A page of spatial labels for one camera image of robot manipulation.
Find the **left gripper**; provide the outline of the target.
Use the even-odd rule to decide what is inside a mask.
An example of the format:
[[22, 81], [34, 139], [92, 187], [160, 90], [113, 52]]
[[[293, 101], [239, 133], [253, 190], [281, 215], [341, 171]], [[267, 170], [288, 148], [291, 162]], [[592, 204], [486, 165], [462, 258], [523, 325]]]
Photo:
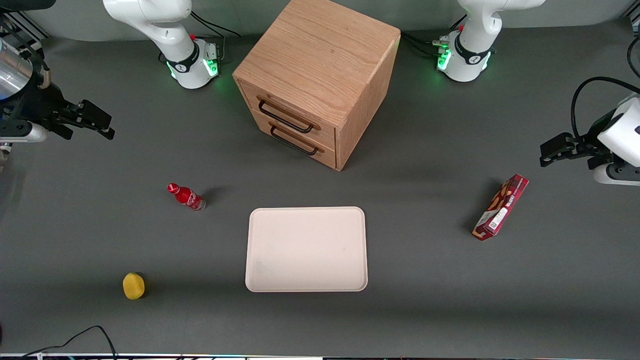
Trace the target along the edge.
[[539, 163], [547, 167], [562, 160], [587, 158], [587, 166], [594, 171], [612, 163], [608, 154], [621, 158], [633, 167], [640, 166], [640, 100], [629, 96], [616, 109], [608, 112], [590, 127], [587, 139], [601, 153], [585, 141], [583, 136], [563, 132], [541, 145]]

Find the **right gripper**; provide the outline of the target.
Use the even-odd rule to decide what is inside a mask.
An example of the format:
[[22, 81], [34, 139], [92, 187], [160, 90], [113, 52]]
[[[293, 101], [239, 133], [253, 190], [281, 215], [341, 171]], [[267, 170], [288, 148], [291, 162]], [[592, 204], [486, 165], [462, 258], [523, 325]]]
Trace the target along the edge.
[[40, 89], [32, 79], [16, 94], [1, 96], [2, 133], [28, 133], [40, 125], [70, 141], [74, 132], [67, 126], [73, 126], [91, 130], [111, 141], [115, 136], [111, 121], [107, 112], [89, 100], [84, 99], [78, 105], [69, 102], [55, 84]]

